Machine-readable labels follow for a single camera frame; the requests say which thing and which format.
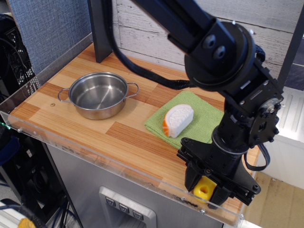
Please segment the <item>wooden plank wall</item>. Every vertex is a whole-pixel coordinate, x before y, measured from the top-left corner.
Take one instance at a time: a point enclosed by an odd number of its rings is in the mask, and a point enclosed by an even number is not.
[[[265,67],[278,77],[304,0],[197,0],[206,12],[253,30],[266,52]],[[129,56],[184,70],[184,54],[167,32],[131,0],[113,0],[115,38]]]

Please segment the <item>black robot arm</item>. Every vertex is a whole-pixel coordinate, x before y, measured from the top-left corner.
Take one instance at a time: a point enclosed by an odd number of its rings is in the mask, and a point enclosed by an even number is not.
[[[262,51],[257,49],[245,28],[220,22],[193,0],[133,2],[159,22],[169,32],[168,39],[185,53],[190,85],[218,91],[226,99],[224,116],[212,134],[211,144],[188,138],[181,141],[177,155],[187,165],[187,190],[191,191],[205,175],[217,183],[210,199],[212,203],[221,205],[228,197],[236,197],[249,205],[261,188],[245,170],[241,157],[246,158],[248,149],[258,145],[269,163],[263,143],[272,142],[278,134],[276,113],[283,100],[277,81],[262,67]],[[103,0],[103,7],[104,14],[109,14],[111,3]],[[111,20],[105,18],[107,35],[115,46],[109,22]],[[121,56],[118,48],[113,50]],[[261,170],[247,162],[246,165],[249,169]]]

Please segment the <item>stainless steel pot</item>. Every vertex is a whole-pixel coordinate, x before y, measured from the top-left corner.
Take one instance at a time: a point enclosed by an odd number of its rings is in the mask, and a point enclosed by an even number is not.
[[[137,92],[127,96],[128,85],[137,86]],[[68,91],[68,100],[61,100],[60,94]],[[76,80],[70,88],[60,90],[58,99],[71,102],[85,118],[101,120],[119,113],[127,97],[138,94],[139,86],[135,82],[127,83],[121,76],[109,72],[96,72]]]

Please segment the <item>wooden surface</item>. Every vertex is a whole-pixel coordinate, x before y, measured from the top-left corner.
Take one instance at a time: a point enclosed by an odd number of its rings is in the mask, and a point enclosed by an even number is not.
[[[223,21],[236,21],[253,30],[255,43],[266,53],[264,66],[278,78],[303,0],[197,0],[203,10]],[[114,0],[118,46],[129,56],[184,70],[184,54],[167,40],[168,32],[131,0]]]
[[[135,61],[166,78],[187,79],[185,73],[181,71],[142,60]],[[60,102],[57,94],[62,88],[69,88],[81,76],[98,71],[113,72],[122,76],[127,82],[136,82],[140,91],[138,95],[126,100],[126,105],[119,114],[105,120],[89,120],[78,114],[71,103]],[[129,86],[129,94],[135,93],[136,90],[137,87]],[[220,94],[199,88],[186,90],[191,90],[214,107],[223,110],[224,98]],[[98,160],[103,164],[108,160],[108,167],[116,166],[121,169],[122,166],[126,166],[123,172],[131,178],[152,182],[155,187],[182,197],[184,194],[182,191],[186,191],[185,162],[176,156],[175,148],[146,130],[143,125],[153,113],[179,92],[131,73],[113,54],[101,64],[96,63],[94,47],[91,45],[16,108],[11,115],[38,127],[30,129],[30,125],[25,125],[23,131],[29,131],[29,134],[41,135],[40,137],[46,140],[53,140],[55,145],[57,143],[63,145],[64,150],[84,154],[94,162]],[[68,99],[67,93],[62,93],[61,99]],[[249,162],[255,164],[256,159],[257,150],[251,150],[248,156]],[[199,205],[200,203],[194,199],[187,198],[187,201],[193,201],[197,208],[206,207]],[[242,203],[237,199],[229,198],[223,207],[239,214]],[[230,218],[225,211],[214,210],[211,213],[221,220],[235,220],[235,217]]]

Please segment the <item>green cloth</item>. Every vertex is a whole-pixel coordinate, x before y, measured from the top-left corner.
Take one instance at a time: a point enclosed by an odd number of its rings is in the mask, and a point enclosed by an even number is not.
[[[162,129],[162,122],[166,113],[174,106],[188,104],[194,111],[192,122],[176,138],[168,137]],[[223,112],[200,99],[190,91],[182,91],[168,103],[162,106],[145,123],[145,127],[165,142],[179,149],[181,139],[191,138],[203,143],[211,143],[213,129],[219,125]]]

